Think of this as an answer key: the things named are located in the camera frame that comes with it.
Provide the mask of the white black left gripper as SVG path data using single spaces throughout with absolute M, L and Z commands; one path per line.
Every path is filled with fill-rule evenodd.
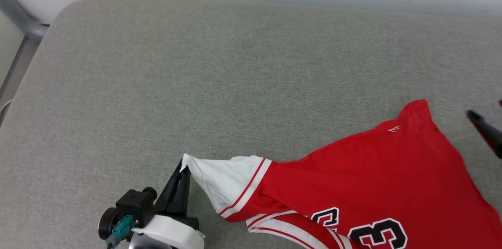
M 180 161 L 155 203 L 153 210 L 135 217 L 131 249 L 204 249 L 205 235 L 199 220 L 187 216 L 191 174 Z

